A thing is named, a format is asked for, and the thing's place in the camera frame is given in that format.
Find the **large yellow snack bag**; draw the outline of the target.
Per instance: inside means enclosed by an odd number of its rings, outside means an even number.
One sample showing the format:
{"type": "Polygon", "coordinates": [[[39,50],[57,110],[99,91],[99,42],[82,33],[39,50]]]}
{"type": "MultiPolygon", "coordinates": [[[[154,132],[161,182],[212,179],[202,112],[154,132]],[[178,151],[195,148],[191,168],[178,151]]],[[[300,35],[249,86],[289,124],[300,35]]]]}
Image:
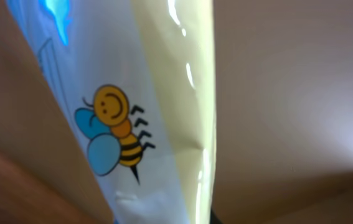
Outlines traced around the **large yellow snack bag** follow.
{"type": "Polygon", "coordinates": [[[213,3],[11,0],[117,223],[212,223],[213,3]]]}

